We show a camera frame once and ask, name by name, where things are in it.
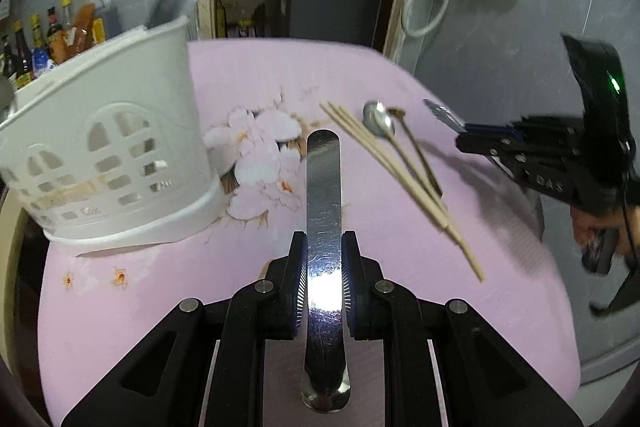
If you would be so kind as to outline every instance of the tabletop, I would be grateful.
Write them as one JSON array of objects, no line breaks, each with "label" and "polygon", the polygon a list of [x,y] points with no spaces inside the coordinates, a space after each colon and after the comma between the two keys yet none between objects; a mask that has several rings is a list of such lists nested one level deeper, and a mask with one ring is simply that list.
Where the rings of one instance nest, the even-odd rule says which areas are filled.
[{"label": "tabletop", "polygon": [[[519,188],[481,156],[463,155],[455,133],[431,115],[433,98],[372,50],[268,39],[192,42],[191,76],[209,158],[228,206],[183,241],[73,257],[49,248],[38,319],[42,387],[55,426],[181,299],[229,298],[287,254],[305,230],[305,139],[340,137],[342,222],[386,279],[421,299],[468,301],[564,398],[579,385],[571,306]],[[458,224],[486,274],[478,282],[460,250],[402,187],[319,108],[360,115],[368,100],[406,110]],[[398,133],[404,146],[408,139]],[[382,344],[346,342],[351,400],[329,417],[300,399],[304,331],[268,343],[264,424],[384,425]]]}]

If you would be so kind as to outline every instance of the bamboo chopsticks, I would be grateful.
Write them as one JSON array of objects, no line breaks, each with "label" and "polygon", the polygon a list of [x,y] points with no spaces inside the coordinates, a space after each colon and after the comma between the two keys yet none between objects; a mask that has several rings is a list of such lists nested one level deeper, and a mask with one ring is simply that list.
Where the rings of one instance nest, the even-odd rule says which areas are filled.
[{"label": "bamboo chopsticks", "polygon": [[320,107],[335,123],[356,140],[356,142],[362,145],[370,155],[402,185],[404,190],[406,190],[418,206],[420,206],[421,210],[431,219],[434,225],[452,238],[453,242],[462,250],[467,262],[475,272],[476,277],[482,282],[484,280],[484,272],[482,272],[478,260],[469,250],[462,234],[453,223],[442,202],[439,200],[437,202],[434,201],[427,191],[414,180],[409,172],[387,151],[380,147],[378,140],[376,140],[373,134],[351,113],[331,102],[327,102],[326,105],[321,103]]}]

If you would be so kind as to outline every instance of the basket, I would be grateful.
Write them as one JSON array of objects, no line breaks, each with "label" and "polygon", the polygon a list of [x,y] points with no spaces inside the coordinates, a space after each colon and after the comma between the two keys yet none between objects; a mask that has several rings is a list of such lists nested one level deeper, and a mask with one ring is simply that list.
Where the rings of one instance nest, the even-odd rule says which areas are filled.
[{"label": "basket", "polygon": [[51,241],[74,253],[178,241],[223,212],[187,22],[133,29],[18,91],[0,174]]}]

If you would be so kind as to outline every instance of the green light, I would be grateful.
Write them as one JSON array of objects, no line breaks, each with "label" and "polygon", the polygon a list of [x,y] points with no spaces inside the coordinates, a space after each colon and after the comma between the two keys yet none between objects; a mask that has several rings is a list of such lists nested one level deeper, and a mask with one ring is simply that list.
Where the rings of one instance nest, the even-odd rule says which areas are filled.
[{"label": "green light", "polygon": [[613,89],[616,90],[616,93],[620,93],[620,84],[618,83],[618,81],[613,78],[613,76],[611,76],[611,73],[609,73],[609,71],[607,71],[607,75],[609,77],[611,85],[613,86]]}]

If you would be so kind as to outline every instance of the screw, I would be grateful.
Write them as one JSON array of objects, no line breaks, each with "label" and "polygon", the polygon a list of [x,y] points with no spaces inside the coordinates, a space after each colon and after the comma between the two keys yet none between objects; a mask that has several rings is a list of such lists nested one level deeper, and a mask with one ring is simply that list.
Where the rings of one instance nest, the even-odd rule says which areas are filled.
[{"label": "screw", "polygon": [[271,290],[273,290],[273,283],[269,279],[260,279],[257,283],[255,283],[254,289],[258,293],[269,293]]},{"label": "screw", "polygon": [[391,293],[394,290],[395,286],[391,281],[380,279],[378,282],[376,282],[374,288],[380,293]]},{"label": "screw", "polygon": [[188,299],[181,300],[178,307],[180,308],[181,312],[191,313],[198,309],[199,304],[200,303],[198,302],[197,299],[194,299],[193,297],[189,297]]},{"label": "screw", "polygon": [[463,313],[466,313],[468,311],[469,306],[466,305],[465,301],[456,299],[449,303],[449,309],[454,313],[462,315]]}]

